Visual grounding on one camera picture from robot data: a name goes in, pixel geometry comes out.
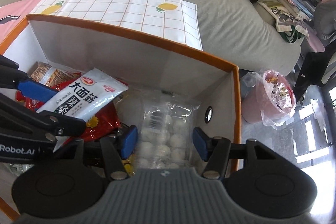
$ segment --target storage box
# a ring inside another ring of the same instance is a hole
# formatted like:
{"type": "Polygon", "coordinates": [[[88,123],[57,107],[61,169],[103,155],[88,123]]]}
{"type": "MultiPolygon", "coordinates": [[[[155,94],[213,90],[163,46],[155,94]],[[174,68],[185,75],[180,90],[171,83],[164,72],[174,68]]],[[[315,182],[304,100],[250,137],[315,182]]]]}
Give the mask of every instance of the storage box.
{"type": "MultiPolygon", "coordinates": [[[[211,54],[122,27],[39,14],[27,15],[2,41],[0,53],[28,73],[38,61],[82,72],[96,67],[128,83],[196,99],[201,106],[194,126],[210,137],[241,142],[238,67],[211,54]],[[209,106],[212,118],[205,123],[209,106]]],[[[13,90],[1,92],[14,98],[13,90]]],[[[193,151],[199,170],[200,161],[193,151]]],[[[228,170],[237,168],[237,161],[229,163],[228,170]]]]}

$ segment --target screw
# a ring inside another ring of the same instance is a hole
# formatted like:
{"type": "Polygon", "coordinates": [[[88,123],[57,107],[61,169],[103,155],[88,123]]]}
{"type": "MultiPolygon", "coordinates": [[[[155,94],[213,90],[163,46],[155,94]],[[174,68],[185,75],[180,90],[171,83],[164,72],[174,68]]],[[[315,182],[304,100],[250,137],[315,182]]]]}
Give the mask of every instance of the screw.
{"type": "Polygon", "coordinates": [[[50,120],[53,122],[58,122],[58,119],[55,116],[49,116],[50,120]]]}
{"type": "Polygon", "coordinates": [[[127,178],[127,173],[124,171],[115,171],[111,173],[111,178],[114,180],[123,180],[127,178]]]}
{"type": "Polygon", "coordinates": [[[217,171],[209,170],[203,173],[203,177],[206,179],[218,179],[219,173],[217,171]]]}
{"type": "Polygon", "coordinates": [[[56,141],[55,136],[52,135],[51,133],[46,133],[46,134],[45,134],[45,137],[46,137],[49,141],[51,141],[51,142],[56,141]]]}

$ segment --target red oval logo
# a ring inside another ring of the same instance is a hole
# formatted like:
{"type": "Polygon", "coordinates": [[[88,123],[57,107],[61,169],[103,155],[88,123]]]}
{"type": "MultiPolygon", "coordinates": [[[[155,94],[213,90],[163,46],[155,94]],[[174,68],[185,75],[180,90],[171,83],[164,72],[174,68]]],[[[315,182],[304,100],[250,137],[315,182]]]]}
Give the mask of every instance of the red oval logo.
{"type": "Polygon", "coordinates": [[[93,85],[93,84],[95,83],[95,81],[94,81],[93,79],[88,78],[88,77],[85,77],[85,76],[83,76],[83,77],[81,78],[81,80],[82,80],[82,82],[83,82],[84,84],[89,85],[89,86],[91,86],[91,85],[93,85]]]}

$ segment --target barcode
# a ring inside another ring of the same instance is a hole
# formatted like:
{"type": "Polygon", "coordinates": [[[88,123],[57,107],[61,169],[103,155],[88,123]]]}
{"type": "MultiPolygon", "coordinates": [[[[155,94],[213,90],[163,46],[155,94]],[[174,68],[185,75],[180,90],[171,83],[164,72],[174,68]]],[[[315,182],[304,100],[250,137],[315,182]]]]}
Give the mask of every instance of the barcode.
{"type": "Polygon", "coordinates": [[[148,127],[152,130],[161,132],[163,127],[164,114],[159,110],[149,113],[148,127]]]}

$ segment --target white snack package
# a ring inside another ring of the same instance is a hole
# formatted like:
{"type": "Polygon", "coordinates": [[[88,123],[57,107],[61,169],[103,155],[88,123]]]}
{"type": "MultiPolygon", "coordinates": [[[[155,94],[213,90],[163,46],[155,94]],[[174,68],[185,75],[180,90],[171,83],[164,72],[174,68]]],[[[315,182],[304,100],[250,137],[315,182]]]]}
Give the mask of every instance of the white snack package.
{"type": "Polygon", "coordinates": [[[86,122],[128,87],[94,68],[59,91],[36,112],[51,111],[86,122]]]}

